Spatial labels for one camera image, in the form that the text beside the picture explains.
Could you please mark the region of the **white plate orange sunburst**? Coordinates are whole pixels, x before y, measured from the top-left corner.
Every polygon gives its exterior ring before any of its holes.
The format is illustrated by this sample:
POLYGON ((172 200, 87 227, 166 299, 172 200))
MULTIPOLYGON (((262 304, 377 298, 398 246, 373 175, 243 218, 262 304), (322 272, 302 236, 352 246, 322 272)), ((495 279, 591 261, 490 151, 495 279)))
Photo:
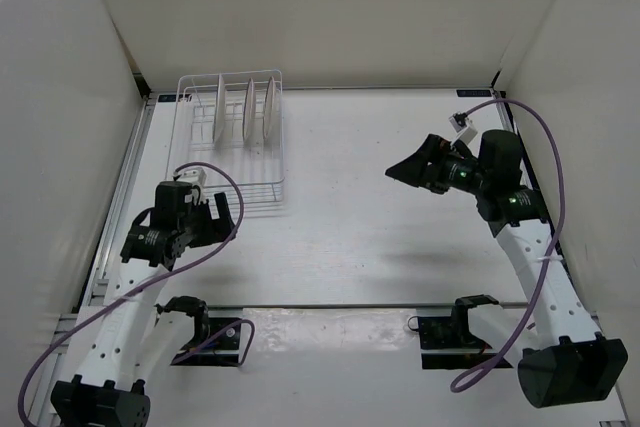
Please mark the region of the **white plate orange sunburst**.
POLYGON ((243 141, 249 143, 253 133, 254 121, 255 121, 255 107, 256 107, 256 91, 255 82, 253 78, 250 78, 247 84, 245 93, 245 100, 243 106, 243 123, 242 133, 243 141))

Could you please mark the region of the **white plate teal rim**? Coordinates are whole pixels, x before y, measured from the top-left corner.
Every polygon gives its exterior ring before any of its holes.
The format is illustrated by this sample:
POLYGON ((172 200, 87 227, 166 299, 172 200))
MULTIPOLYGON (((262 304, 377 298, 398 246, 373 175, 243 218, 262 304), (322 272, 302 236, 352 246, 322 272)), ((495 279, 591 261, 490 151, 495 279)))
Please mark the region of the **white plate teal rim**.
POLYGON ((272 129, 271 125, 272 125, 272 117, 273 117, 276 93, 277 93, 276 81, 275 81, 275 78, 271 76, 267 84, 264 107, 263 107, 262 132, 263 132, 264 140, 268 140, 271 133, 271 129, 272 129))

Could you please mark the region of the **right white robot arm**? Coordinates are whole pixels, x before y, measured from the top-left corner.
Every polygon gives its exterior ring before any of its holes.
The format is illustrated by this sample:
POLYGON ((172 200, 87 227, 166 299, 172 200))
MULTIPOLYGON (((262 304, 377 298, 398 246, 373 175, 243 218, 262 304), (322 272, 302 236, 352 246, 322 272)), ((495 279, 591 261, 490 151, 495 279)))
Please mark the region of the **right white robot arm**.
POLYGON ((628 361, 627 350, 621 340, 606 338, 583 307, 555 250, 556 231, 544 202, 521 182, 521 160, 520 141, 512 132, 484 132, 477 155, 461 140, 431 134, 385 172, 435 194, 456 189, 473 195, 528 302, 515 320, 491 296, 456 300, 449 322, 452 340, 464 347, 482 340, 497 353, 456 379, 451 389, 467 389, 506 361, 536 408, 603 401, 628 361))

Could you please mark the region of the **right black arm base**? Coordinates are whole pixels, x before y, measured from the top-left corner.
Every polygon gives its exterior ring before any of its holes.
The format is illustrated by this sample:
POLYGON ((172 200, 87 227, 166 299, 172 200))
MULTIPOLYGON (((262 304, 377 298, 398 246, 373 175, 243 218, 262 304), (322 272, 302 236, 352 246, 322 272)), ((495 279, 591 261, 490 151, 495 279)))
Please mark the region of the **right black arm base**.
POLYGON ((423 370, 467 370, 495 355, 486 342, 470 334, 459 336, 450 317, 414 315, 406 327, 418 335, 423 370))

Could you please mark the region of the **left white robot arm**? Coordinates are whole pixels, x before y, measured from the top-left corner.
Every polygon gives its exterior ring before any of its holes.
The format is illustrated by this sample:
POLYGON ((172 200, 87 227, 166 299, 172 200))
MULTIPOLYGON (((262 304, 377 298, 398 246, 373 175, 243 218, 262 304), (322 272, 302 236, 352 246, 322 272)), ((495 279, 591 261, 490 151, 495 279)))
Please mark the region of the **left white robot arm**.
POLYGON ((158 300, 188 249, 234 238, 227 196, 207 199, 199 180, 173 179, 155 189, 154 203, 132 221, 98 314, 98 333, 80 367, 59 380, 51 404, 64 426, 144 426, 151 383, 179 352, 212 340, 208 307, 192 296, 158 300))

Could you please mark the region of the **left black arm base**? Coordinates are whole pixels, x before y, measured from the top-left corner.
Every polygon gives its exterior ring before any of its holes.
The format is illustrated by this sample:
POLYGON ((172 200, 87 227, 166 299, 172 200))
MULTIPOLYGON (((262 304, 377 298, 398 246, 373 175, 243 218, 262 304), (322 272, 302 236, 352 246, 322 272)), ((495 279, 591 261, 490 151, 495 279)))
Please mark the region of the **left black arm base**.
POLYGON ((209 342, 196 355, 174 362, 180 367, 233 367, 240 360, 241 339, 243 334, 249 332, 249 327, 241 324, 229 328, 228 325, 243 317, 243 312, 238 309, 222 309, 209 311, 210 334, 223 329, 223 334, 209 342))

